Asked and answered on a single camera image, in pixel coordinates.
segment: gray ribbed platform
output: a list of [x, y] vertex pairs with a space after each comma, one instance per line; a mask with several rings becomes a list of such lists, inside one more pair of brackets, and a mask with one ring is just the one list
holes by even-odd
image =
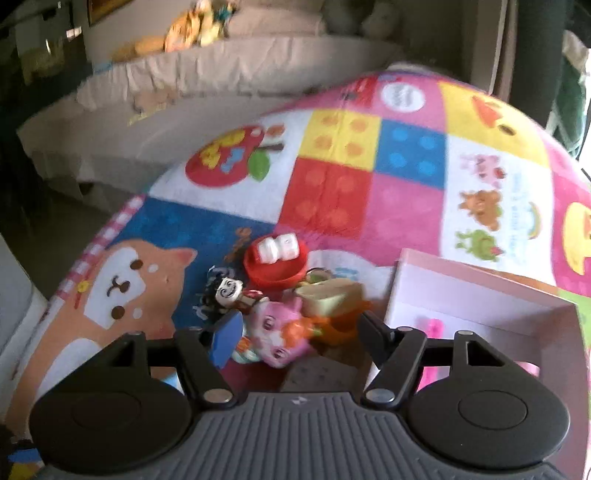
[[[82, 480], [49, 466], [41, 480]], [[366, 410], [347, 393], [250, 394], [207, 413], [176, 450], [111, 480], [558, 480], [550, 465], [506, 475], [450, 467], [415, 445], [396, 415]]]

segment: picture frame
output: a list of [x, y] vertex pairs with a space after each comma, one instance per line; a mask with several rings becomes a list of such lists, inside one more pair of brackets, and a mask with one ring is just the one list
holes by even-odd
[[88, 24], [96, 24], [118, 8], [133, 0], [86, 0], [88, 9]]

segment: yellow square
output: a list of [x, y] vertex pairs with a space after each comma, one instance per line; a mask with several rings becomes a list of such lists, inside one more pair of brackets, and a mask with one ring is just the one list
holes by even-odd
[[300, 146], [300, 157], [372, 171], [381, 119], [346, 110], [314, 111]]
[[548, 168], [548, 154], [533, 120], [500, 100], [439, 82], [447, 133], [511, 153]]

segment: metal screw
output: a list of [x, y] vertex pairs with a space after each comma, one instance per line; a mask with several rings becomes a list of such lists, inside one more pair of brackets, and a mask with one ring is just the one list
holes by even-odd
[[209, 403], [228, 403], [234, 395], [225, 388], [212, 388], [203, 394], [203, 398]]
[[365, 398], [373, 403], [390, 403], [396, 398], [396, 395], [387, 388], [374, 388], [365, 392]]

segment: pink toy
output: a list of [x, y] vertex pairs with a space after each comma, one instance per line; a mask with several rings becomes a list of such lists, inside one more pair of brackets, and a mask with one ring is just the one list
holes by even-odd
[[302, 317], [301, 298], [256, 304], [246, 318], [248, 337], [258, 356], [268, 365], [281, 368], [310, 348], [308, 340], [317, 335], [316, 325], [328, 319]]

